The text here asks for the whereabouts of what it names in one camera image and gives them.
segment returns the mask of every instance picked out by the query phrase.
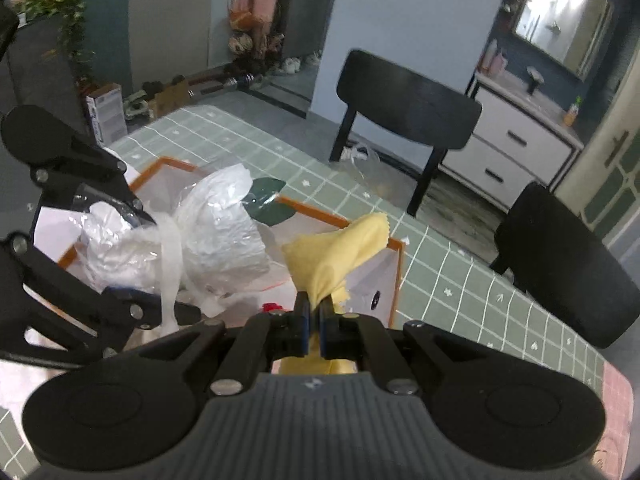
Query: door handle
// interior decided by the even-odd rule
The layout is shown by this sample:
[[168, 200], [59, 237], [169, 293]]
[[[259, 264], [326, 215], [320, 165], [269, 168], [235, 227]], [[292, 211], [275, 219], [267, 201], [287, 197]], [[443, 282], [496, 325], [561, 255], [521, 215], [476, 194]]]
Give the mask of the door handle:
[[504, 179], [500, 175], [498, 175], [497, 173], [494, 173], [489, 168], [484, 168], [484, 172], [487, 175], [489, 175], [492, 179], [497, 180], [498, 182], [500, 182], [500, 184], [502, 184], [504, 182]]
[[619, 139], [613, 137], [613, 144], [614, 144], [613, 151], [607, 157], [607, 160], [604, 161], [604, 167], [605, 168], [608, 168], [610, 166], [610, 164], [613, 162], [613, 159], [616, 158], [616, 155], [622, 149], [622, 146], [624, 145], [624, 143], [626, 141], [626, 138], [628, 136], [629, 136], [629, 130], [625, 130], [624, 133], [622, 134], [622, 136]]
[[526, 148], [527, 146], [527, 141], [524, 140], [522, 137], [517, 136], [516, 134], [514, 134], [511, 130], [507, 131], [507, 136], [511, 137], [511, 139], [515, 140], [520, 146], [522, 146], [523, 148]]

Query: pink tablecloth section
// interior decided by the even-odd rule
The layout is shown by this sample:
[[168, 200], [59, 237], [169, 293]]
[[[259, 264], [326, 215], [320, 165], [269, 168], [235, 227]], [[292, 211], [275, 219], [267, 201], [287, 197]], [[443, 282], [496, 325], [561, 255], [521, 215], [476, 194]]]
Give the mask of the pink tablecloth section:
[[602, 402], [607, 413], [607, 424], [593, 455], [593, 463], [606, 478], [620, 480], [629, 447], [634, 394], [627, 378], [607, 362], [604, 364]]

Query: white cabinet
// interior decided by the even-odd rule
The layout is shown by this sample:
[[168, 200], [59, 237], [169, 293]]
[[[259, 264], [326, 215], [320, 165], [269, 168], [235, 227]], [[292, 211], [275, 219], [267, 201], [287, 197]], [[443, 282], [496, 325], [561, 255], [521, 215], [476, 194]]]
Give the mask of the white cabinet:
[[575, 143], [495, 90], [477, 86], [474, 97], [482, 104], [476, 129], [462, 150], [447, 153], [441, 169], [503, 210], [529, 182], [555, 187], [577, 156]]

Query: black circular hole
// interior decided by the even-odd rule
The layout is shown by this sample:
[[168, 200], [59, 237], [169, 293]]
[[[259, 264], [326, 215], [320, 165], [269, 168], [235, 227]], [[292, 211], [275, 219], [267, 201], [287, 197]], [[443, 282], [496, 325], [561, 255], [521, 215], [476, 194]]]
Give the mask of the black circular hole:
[[371, 309], [375, 310], [376, 307], [378, 306], [378, 302], [380, 301], [380, 291], [377, 290], [376, 293], [373, 295], [373, 301], [371, 301]]

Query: black cabinet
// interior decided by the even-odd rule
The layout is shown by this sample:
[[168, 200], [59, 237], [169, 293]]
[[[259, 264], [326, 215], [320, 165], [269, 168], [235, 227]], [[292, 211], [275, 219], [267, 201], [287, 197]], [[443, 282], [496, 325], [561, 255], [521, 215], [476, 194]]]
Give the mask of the black cabinet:
[[61, 16], [18, 29], [0, 62], [0, 112], [38, 105], [78, 132], [87, 133], [68, 57], [58, 42]]
[[276, 30], [284, 34], [282, 57], [308, 56], [324, 47], [334, 0], [278, 0]]

